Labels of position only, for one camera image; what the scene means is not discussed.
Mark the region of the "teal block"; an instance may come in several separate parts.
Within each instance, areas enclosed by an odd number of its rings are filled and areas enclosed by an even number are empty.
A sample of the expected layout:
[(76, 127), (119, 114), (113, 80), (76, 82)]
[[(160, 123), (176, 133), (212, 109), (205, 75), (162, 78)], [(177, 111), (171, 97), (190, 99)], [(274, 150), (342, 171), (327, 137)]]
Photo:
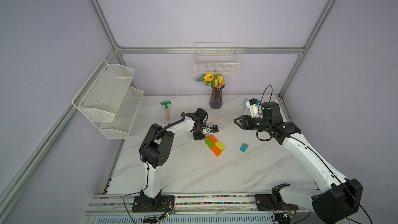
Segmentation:
[(248, 144), (244, 143), (241, 147), (240, 147), (240, 151), (245, 152), (248, 148)]

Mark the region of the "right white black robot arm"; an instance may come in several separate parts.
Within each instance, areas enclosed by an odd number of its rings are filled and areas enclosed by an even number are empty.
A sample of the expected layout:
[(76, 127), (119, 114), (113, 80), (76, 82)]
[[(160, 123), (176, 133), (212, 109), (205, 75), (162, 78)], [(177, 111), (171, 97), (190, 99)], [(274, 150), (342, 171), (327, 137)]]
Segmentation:
[(268, 133), (271, 140), (275, 139), (296, 157), (317, 186), (313, 191), (287, 183), (273, 187), (269, 197), (274, 209), (284, 205), (303, 207), (325, 224), (335, 224), (357, 213), (363, 192), (361, 183), (348, 179), (325, 161), (294, 123), (283, 120), (278, 103), (262, 103), (261, 111), (261, 117), (242, 115), (234, 123), (242, 130)]

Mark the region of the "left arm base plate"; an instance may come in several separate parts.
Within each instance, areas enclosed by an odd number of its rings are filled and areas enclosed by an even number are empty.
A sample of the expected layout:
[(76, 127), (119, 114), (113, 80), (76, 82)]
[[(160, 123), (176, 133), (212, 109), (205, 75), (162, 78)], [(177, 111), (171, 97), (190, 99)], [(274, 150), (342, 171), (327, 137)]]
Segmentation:
[(134, 197), (131, 211), (133, 213), (163, 213), (174, 207), (175, 198), (175, 196), (162, 195), (161, 193), (151, 198), (141, 192), (139, 196)]

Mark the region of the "yellow rectangular block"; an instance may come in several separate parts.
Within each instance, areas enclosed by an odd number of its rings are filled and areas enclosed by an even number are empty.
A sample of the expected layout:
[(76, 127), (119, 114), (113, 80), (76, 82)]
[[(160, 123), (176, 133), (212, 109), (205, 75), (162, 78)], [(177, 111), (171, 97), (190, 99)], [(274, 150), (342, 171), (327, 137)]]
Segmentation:
[(225, 150), (225, 147), (220, 142), (216, 142), (215, 145), (218, 147), (218, 149), (221, 152), (223, 152)]

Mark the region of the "orange block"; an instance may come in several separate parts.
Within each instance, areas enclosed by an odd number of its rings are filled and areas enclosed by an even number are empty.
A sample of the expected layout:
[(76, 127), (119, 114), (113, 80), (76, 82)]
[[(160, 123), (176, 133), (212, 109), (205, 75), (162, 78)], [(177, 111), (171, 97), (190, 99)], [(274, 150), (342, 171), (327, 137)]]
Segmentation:
[(213, 146), (211, 148), (212, 152), (218, 157), (221, 155), (222, 151), (217, 147), (217, 146)]
[(214, 144), (216, 144), (216, 143), (218, 142), (218, 140), (217, 140), (213, 135), (210, 135), (208, 138), (209, 138)]

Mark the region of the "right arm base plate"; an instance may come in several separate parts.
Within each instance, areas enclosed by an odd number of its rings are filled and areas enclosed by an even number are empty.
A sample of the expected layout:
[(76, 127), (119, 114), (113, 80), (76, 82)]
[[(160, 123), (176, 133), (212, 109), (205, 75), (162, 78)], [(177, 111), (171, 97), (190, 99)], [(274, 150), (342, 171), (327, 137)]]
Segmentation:
[(256, 194), (255, 204), (258, 211), (293, 210), (299, 209), (296, 205), (287, 204), (282, 200), (280, 190), (290, 186), (290, 184), (280, 184), (271, 189), (267, 194)]

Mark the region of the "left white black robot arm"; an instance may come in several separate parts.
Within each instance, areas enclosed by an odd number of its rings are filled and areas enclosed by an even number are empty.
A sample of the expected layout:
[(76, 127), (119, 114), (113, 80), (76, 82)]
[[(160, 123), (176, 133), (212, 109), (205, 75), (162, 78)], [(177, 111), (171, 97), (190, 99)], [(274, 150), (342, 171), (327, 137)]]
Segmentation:
[(165, 126), (151, 125), (139, 149), (141, 161), (148, 164), (147, 186), (143, 190), (143, 196), (155, 199), (161, 194), (161, 175), (158, 168), (168, 160), (174, 138), (191, 132), (195, 141), (205, 139), (207, 119), (208, 113), (198, 108), (194, 113), (182, 113), (181, 119)]

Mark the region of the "green rectangular block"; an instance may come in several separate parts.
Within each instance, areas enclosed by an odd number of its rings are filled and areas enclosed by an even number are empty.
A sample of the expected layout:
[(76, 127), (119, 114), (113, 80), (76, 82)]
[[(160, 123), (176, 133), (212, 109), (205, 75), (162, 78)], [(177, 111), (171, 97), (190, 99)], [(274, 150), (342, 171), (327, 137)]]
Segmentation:
[(206, 139), (206, 140), (205, 140), (205, 144), (206, 144), (210, 149), (212, 149), (212, 147), (215, 145), (215, 144), (211, 141), (211, 139)]

